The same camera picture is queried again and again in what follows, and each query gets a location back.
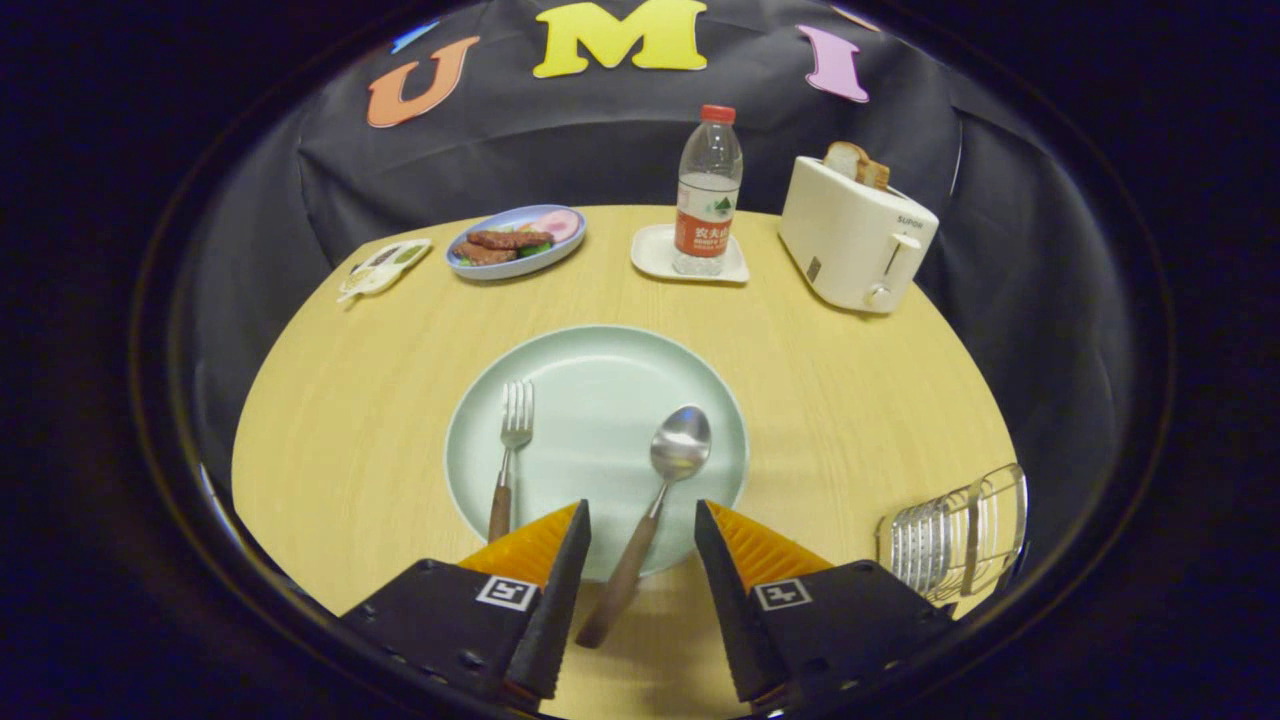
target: bottle label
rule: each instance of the bottle label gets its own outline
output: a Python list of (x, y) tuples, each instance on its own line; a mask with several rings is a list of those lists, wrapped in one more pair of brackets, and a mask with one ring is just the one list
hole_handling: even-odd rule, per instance
[(707, 190), (681, 181), (676, 193), (676, 247), (699, 258), (723, 254), (735, 209), (737, 187)]

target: red label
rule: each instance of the red label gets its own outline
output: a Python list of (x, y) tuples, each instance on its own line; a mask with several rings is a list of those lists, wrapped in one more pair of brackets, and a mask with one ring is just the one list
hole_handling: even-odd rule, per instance
[(733, 219), (723, 223), (708, 223), (698, 218), (676, 213), (676, 247), (681, 252), (696, 255), (699, 258), (714, 258), (722, 255), (728, 247), (728, 225)]

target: light green plate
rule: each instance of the light green plate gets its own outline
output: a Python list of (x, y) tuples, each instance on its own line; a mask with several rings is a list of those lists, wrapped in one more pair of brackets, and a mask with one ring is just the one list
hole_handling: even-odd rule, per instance
[(590, 501), (591, 550), (582, 579), (605, 580), (662, 479), (649, 441), (681, 405), (707, 413), (707, 465), (667, 493), (641, 574), (666, 570), (694, 550), (694, 509), (707, 498), (732, 507), (746, 480), (746, 421), (716, 370), (662, 336), (584, 325), (535, 337), (485, 369), (462, 396), (444, 441), (453, 501), (481, 538), (502, 466), (502, 386), (534, 383), (534, 439), (512, 461), (512, 528), (580, 498)]

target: red bottle cap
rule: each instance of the red bottle cap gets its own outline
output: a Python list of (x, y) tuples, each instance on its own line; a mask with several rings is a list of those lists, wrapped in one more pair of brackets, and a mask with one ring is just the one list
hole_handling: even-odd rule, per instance
[(737, 117), (737, 113), (732, 108), (726, 108), (723, 105), (703, 105), (704, 123), (733, 124), (735, 117)]

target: silver spoon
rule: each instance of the silver spoon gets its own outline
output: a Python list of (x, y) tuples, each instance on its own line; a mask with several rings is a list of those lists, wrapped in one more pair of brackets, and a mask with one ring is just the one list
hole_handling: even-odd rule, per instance
[(600, 600), (588, 615), (586, 623), (582, 624), (582, 629), (577, 632), (573, 642), (582, 647), (599, 647), (604, 642), (609, 628), (626, 610), (636, 583), (640, 582), (640, 566), (644, 565), (649, 546), (653, 544), (653, 536), (658, 532), (658, 515), (667, 498), (667, 489), (673, 483), (695, 475), (707, 462), (710, 451), (712, 427), (707, 420), (707, 414), (696, 405), (685, 405), (676, 410), (654, 433), (653, 441), (649, 443), (649, 461), (653, 462), (654, 470), (662, 475), (662, 489), (649, 505), (649, 511), (636, 524), (636, 530), (631, 534), (626, 550), (622, 551), (622, 557), (613, 569), (613, 574), (609, 575), (609, 582), (605, 583)]

